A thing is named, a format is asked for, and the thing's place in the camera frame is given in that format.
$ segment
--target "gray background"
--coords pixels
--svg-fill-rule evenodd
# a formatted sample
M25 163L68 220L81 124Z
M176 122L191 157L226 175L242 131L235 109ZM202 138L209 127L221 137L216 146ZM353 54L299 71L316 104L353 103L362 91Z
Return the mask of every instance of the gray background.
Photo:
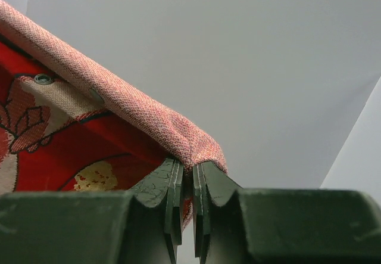
M380 77L381 0L7 1L207 131L245 187L319 187Z

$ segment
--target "pink woven fabric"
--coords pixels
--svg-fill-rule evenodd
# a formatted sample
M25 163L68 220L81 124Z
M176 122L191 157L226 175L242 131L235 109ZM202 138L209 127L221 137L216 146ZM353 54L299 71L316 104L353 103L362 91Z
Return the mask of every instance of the pink woven fabric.
M204 161L226 172L223 152L209 135L187 118L153 100L118 76L81 54L0 0L0 33L85 96L91 90L103 106L148 134L179 158L188 173Z

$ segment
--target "red fabric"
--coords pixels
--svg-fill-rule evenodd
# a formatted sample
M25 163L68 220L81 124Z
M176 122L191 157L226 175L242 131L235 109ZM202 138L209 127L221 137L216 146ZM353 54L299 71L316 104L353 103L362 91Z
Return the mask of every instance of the red fabric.
M167 155L162 146L104 109L68 117L63 126L46 135L46 128L62 116L55 115L54 105L38 105L38 93L28 88L27 82L41 73L54 82L65 82L0 43L0 164L14 156L10 164L17 171L14 190L83 191L91 186L103 190L102 185L104 190L126 190L162 163ZM110 175L99 171L102 166L111 168L106 170Z

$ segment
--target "cloth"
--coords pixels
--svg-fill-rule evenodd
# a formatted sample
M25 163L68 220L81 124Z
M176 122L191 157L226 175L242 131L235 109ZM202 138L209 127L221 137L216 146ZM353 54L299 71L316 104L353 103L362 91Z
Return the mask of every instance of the cloth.
M2 0L0 36L0 194L127 190L168 154L226 173L212 137Z

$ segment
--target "metal grommet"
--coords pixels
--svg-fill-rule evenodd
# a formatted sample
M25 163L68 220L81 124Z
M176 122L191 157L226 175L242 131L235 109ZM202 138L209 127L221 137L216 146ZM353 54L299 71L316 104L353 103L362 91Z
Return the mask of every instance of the metal grommet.
M92 88L89 90L91 97L98 103L104 103L103 98Z
M37 74L35 76L35 82L37 84L41 84L41 85L49 85L49 84L53 83L53 78L51 78L50 76L43 74L43 73Z

